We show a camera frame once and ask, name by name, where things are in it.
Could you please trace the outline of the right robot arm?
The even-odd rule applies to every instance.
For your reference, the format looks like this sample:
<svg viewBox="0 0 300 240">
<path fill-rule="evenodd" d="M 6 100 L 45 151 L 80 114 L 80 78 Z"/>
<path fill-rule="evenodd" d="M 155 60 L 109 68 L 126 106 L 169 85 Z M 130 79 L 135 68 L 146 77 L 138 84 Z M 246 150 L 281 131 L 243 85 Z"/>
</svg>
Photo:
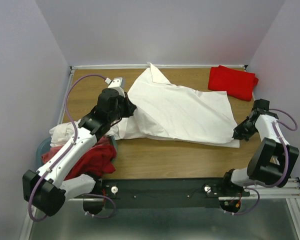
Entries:
<svg viewBox="0 0 300 240">
<path fill-rule="evenodd" d="M 220 191 L 231 196 L 238 189 L 259 185 L 265 188 L 282 188 L 288 182 L 300 151 L 288 143 L 280 125 L 290 131 L 296 131 L 298 125 L 289 127 L 279 121 L 276 109 L 270 109 L 265 99 L 255 100 L 251 113 L 233 130 L 233 139 L 248 141 L 259 133 L 261 143 L 246 168 L 231 169 L 224 174 Z"/>
</svg>

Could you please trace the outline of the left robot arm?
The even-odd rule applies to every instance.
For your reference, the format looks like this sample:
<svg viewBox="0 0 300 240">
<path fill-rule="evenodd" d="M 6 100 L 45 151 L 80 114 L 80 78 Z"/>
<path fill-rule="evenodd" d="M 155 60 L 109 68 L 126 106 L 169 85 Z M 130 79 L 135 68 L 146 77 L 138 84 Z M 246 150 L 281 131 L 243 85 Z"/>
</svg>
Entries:
<svg viewBox="0 0 300 240">
<path fill-rule="evenodd" d="M 32 207 L 51 217 L 67 200 L 80 195 L 94 198 L 100 194 L 101 185 L 93 177 L 81 174 L 67 180 L 66 176 L 114 124 L 131 117 L 135 109 L 120 86 L 103 89 L 96 106 L 74 126 L 74 135 L 60 151 L 36 171 L 26 171 L 22 177 L 23 198 L 28 202 L 28 214 L 33 221 L 37 218 L 32 214 Z"/>
</svg>

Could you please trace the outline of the white printed t-shirt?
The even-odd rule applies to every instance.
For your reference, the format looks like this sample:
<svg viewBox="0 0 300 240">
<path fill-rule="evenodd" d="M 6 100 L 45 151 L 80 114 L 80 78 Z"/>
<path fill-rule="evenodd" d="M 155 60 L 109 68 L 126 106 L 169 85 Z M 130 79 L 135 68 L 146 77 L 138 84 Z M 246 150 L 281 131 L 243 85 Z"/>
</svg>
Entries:
<svg viewBox="0 0 300 240">
<path fill-rule="evenodd" d="M 237 123 L 225 91 L 199 91 L 172 84 L 150 64 L 127 95 L 136 110 L 112 126 L 107 136 L 240 147 L 239 140 L 233 138 Z"/>
</svg>

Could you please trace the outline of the pink t-shirt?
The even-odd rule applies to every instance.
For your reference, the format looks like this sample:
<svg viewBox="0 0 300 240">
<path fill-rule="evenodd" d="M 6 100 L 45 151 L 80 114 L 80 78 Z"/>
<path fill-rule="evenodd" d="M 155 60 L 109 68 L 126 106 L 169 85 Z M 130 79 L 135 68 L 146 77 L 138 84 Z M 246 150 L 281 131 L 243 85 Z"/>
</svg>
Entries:
<svg viewBox="0 0 300 240">
<path fill-rule="evenodd" d="M 47 153 L 41 155 L 41 161 L 45 164 L 54 157 L 62 147 L 52 147 Z M 117 156 L 117 151 L 109 141 L 97 143 L 90 148 L 78 161 L 78 165 L 105 166 Z"/>
</svg>

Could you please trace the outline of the teal plastic bin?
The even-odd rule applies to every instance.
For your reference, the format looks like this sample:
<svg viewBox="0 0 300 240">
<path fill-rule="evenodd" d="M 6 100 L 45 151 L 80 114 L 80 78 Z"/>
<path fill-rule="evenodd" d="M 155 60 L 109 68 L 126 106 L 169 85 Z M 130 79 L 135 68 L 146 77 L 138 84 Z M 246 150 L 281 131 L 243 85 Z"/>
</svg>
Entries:
<svg viewBox="0 0 300 240">
<path fill-rule="evenodd" d="M 97 142 L 97 144 L 101 144 L 103 141 L 109 141 L 109 143 L 114 146 L 115 150 L 116 150 L 116 157 L 117 157 L 117 153 L 118 153 L 118 145 L 116 143 L 116 140 L 111 136 L 111 137 L 103 137 L 101 138 L 100 141 Z M 43 162 L 42 162 L 42 158 L 41 156 L 45 153 L 47 153 L 52 147 L 50 146 L 51 143 L 51 138 L 47 138 L 45 139 L 38 147 L 37 152 L 36 152 L 36 161 L 37 161 L 37 165 L 39 167 L 43 166 Z"/>
</svg>

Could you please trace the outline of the folded bright red t-shirt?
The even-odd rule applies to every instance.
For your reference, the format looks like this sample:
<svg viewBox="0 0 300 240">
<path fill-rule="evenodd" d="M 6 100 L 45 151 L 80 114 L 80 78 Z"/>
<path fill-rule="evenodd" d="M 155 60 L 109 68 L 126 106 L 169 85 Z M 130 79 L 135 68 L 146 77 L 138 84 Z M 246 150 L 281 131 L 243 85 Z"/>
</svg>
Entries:
<svg viewBox="0 0 300 240">
<path fill-rule="evenodd" d="M 222 65 L 210 69 L 208 89 L 225 91 L 228 96 L 242 101 L 251 101 L 253 89 L 259 79 L 255 73 L 239 71 Z"/>
</svg>

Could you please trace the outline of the dark red t-shirt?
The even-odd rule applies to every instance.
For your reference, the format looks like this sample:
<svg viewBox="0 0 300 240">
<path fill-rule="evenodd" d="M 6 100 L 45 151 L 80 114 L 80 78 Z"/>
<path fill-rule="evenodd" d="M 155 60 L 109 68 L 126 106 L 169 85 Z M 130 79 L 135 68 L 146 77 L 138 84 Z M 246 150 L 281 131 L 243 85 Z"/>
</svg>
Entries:
<svg viewBox="0 0 300 240">
<path fill-rule="evenodd" d="M 82 174 L 93 174 L 102 177 L 116 171 L 112 159 L 117 156 L 117 151 L 112 145 L 97 145 L 88 150 L 73 166 L 65 180 L 74 179 Z"/>
</svg>

